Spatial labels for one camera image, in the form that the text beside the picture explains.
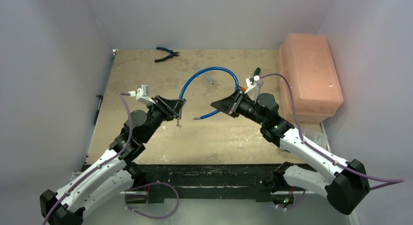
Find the blue cable lock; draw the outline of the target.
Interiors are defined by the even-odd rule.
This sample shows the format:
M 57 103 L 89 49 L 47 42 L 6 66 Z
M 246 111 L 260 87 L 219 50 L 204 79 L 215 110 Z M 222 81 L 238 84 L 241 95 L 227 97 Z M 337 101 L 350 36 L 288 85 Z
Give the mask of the blue cable lock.
M 196 77 L 198 77 L 198 76 L 200 76 L 201 74 L 204 74 L 204 73 L 206 73 L 206 72 L 209 72 L 209 71 L 222 71 L 222 72 L 228 73 L 230 76 L 232 76 L 232 78 L 233 78 L 233 80 L 234 80 L 234 83 L 235 83 L 235 91 L 237 91 L 237 90 L 239 89 L 239 87 L 240 87 L 240 86 L 239 86 L 239 80 L 238 80 L 237 76 L 236 76 L 231 70 L 229 70 L 229 69 L 227 69 L 227 68 L 224 68 L 224 67 L 214 66 L 214 67 L 208 67 L 208 68 L 202 69 L 202 70 L 196 72 L 192 77 L 190 77 L 190 78 L 188 79 L 188 81 L 184 84 L 182 90 L 180 91 L 179 99 L 183 99 L 183 98 L 184 98 L 185 91 L 187 90 L 187 88 L 188 88 L 188 86 L 190 85 L 190 83 L 191 83 Z M 215 111 L 210 112 L 210 113 L 208 113 L 208 114 L 205 114 L 205 115 L 202 115 L 202 116 L 199 116 L 199 117 L 194 117 L 193 120 L 207 119 L 207 118 L 210 118 L 210 117 L 218 114 L 219 112 L 220 112 L 219 110 L 215 110 Z

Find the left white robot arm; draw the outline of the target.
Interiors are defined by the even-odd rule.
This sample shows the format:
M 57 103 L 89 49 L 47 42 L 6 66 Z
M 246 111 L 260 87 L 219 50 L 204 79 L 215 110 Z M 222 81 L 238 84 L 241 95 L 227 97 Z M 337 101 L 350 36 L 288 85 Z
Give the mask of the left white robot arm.
M 148 181 L 147 173 L 134 160 L 164 121 L 180 118 L 186 100 L 158 95 L 138 99 L 146 102 L 148 111 L 131 112 L 125 106 L 128 119 L 124 127 L 96 162 L 57 191 L 48 189 L 41 194 L 44 225 L 80 225 L 101 204 L 123 191 L 142 189 L 150 193 L 163 184 Z

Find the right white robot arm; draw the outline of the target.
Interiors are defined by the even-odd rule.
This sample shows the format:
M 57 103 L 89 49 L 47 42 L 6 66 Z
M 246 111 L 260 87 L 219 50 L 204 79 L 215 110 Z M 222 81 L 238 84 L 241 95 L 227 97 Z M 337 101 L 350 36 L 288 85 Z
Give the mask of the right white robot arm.
M 370 192 L 364 165 L 354 159 L 349 162 L 338 157 L 305 137 L 293 124 L 279 115 L 279 105 L 273 95 L 263 93 L 257 100 L 238 89 L 232 95 L 214 101 L 211 107 L 236 118 L 239 115 L 261 126 L 260 133 L 268 142 L 296 155 L 312 170 L 306 170 L 290 162 L 284 162 L 273 171 L 271 192 L 299 187 L 327 199 L 338 212 L 349 215 Z

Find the silver key bunch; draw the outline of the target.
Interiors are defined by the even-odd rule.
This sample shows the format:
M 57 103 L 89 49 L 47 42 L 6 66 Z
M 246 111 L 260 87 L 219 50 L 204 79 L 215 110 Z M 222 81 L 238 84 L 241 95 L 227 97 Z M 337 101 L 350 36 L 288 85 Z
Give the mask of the silver key bunch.
M 176 118 L 176 127 L 180 130 L 182 128 L 182 125 L 180 124 L 180 120 L 182 118 L 182 112 L 179 112 L 177 118 Z

